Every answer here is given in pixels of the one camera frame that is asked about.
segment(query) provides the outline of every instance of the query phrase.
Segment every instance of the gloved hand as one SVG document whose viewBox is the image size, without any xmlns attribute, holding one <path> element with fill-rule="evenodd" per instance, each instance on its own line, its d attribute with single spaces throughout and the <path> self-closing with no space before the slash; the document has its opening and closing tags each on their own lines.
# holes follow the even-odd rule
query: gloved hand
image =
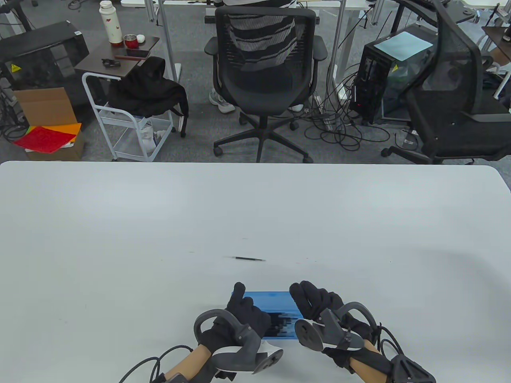
<svg viewBox="0 0 511 383">
<path fill-rule="evenodd" d="M 336 293 L 328 292 L 325 289 L 318 289 L 306 280 L 300 283 L 293 283 L 289 287 L 289 293 L 303 317 L 313 321 L 317 321 L 321 312 L 326 308 L 337 310 L 344 305 L 342 299 Z M 364 339 L 370 340 L 371 327 L 353 318 L 351 314 L 346 314 L 340 324 L 341 327 L 349 328 Z M 351 351 L 325 348 L 322 353 L 332 358 L 337 366 L 350 370 Z"/>
<path fill-rule="evenodd" d="M 241 324 L 249 324 L 262 338 L 266 330 L 270 328 L 270 315 L 254 306 L 252 298 L 243 298 L 244 294 L 245 285 L 237 282 L 225 309 L 233 314 Z M 213 323 L 213 327 L 202 333 L 199 344 L 204 345 L 213 354 L 222 347 L 236 346 L 238 343 L 235 340 L 231 325 L 222 318 L 217 318 Z"/>
</svg>

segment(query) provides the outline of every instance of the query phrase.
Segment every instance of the striped shirt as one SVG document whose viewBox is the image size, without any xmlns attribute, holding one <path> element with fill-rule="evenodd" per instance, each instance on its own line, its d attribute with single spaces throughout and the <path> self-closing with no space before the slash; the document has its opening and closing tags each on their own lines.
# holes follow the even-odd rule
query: striped shirt
<svg viewBox="0 0 511 383">
<path fill-rule="evenodd" d="M 296 8 L 296 0 L 215 0 L 215 5 Z M 245 59 L 243 71 L 281 65 L 296 46 L 292 16 L 230 15 L 229 35 Z"/>
</svg>

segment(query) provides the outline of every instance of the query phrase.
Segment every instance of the office chair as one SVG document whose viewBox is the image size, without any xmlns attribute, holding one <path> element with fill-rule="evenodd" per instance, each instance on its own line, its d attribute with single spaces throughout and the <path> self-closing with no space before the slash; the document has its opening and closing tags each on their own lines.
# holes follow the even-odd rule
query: office chair
<svg viewBox="0 0 511 383">
<path fill-rule="evenodd" d="M 238 30 L 240 18 L 256 20 L 260 28 L 274 28 L 294 23 L 291 33 L 295 42 L 283 45 L 280 53 L 289 49 L 274 62 L 251 57 L 243 48 L 244 40 L 233 33 L 233 20 Z M 274 132 L 278 127 L 291 123 L 291 130 L 298 126 L 291 118 L 283 118 L 268 125 L 268 116 L 280 115 L 288 107 L 303 104 L 316 89 L 318 62 L 327 58 L 327 48 L 323 39 L 314 36 L 316 14 L 309 9 L 265 8 L 265 7 L 220 7 L 215 10 L 217 37 L 207 43 L 204 51 L 213 56 L 213 85 L 216 92 L 227 102 L 239 106 L 240 124 L 249 122 L 253 129 L 234 134 L 214 142 L 215 156 L 222 155 L 220 145 L 246 138 L 258 138 L 259 146 L 256 162 L 261 161 L 263 143 L 270 139 L 303 155 L 304 163 L 312 163 L 304 149 Z M 260 39 L 260 32 L 250 30 L 244 39 Z M 259 116 L 257 122 L 248 114 Z"/>
<path fill-rule="evenodd" d="M 391 146 L 414 163 L 440 164 L 445 159 L 497 161 L 511 154 L 511 114 L 491 91 L 482 89 L 483 60 L 477 45 L 432 0 L 438 20 L 436 53 L 403 92 L 422 153 Z"/>
</svg>

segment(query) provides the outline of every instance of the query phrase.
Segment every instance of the black jacket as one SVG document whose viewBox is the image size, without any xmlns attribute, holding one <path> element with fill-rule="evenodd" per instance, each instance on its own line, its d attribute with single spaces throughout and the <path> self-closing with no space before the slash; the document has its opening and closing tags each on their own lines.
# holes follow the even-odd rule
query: black jacket
<svg viewBox="0 0 511 383">
<path fill-rule="evenodd" d="M 183 135 L 188 119 L 188 99 L 185 89 L 172 80 L 163 78 L 165 60 L 149 57 L 141 66 L 136 66 L 120 81 L 110 82 L 108 103 L 112 108 L 144 117 L 163 114 L 172 110 L 184 116 Z M 174 107 L 179 104 L 181 112 Z"/>
</svg>

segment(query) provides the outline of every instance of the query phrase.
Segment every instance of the black box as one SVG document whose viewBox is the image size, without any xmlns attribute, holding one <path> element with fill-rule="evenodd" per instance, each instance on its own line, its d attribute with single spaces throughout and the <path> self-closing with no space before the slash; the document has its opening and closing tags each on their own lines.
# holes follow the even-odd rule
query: black box
<svg viewBox="0 0 511 383">
<path fill-rule="evenodd" d="M 91 107 L 74 66 L 88 54 L 82 33 L 62 21 L 0 40 L 0 71 L 12 90 L 65 88 L 83 122 Z M 101 89 L 95 89 L 95 99 L 104 99 Z"/>
<path fill-rule="evenodd" d="M 408 32 L 433 44 L 405 61 L 375 48 L 380 42 L 402 32 Z M 402 107 L 400 96 L 406 86 L 425 68 L 436 46 L 434 31 L 420 25 L 410 25 L 389 36 L 366 44 L 353 82 L 350 109 L 363 120 L 373 123 L 385 114 Z"/>
</svg>

